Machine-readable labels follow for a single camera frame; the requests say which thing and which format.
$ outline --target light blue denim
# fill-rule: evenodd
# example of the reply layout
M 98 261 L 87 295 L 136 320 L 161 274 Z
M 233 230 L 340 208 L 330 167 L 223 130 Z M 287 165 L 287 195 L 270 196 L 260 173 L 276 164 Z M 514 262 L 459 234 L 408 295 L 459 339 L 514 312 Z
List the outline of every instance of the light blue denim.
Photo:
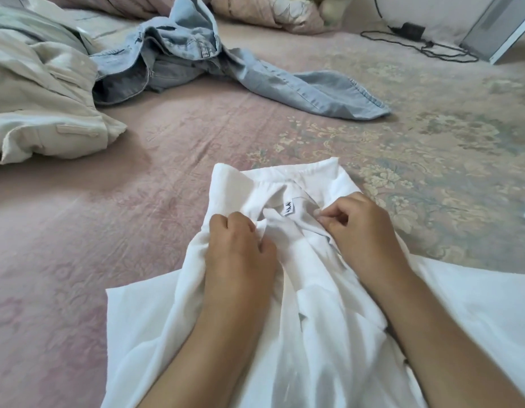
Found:
M 145 89 L 160 92 L 208 73 L 239 81 L 255 94 L 316 115 L 372 120 L 389 108 L 356 81 L 333 71 L 288 73 L 249 50 L 228 50 L 201 0 L 175 0 L 170 17 L 155 17 L 123 47 L 90 56 L 98 65 L 97 105 L 123 102 Z

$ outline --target beige clothing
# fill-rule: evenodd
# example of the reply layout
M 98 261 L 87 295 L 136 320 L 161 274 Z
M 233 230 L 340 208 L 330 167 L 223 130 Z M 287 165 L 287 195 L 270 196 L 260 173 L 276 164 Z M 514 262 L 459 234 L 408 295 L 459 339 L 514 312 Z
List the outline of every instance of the beige clothing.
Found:
M 126 125 L 95 108 L 95 81 L 96 65 L 78 49 L 0 29 L 0 163 L 32 153 L 71 159 L 115 141 Z

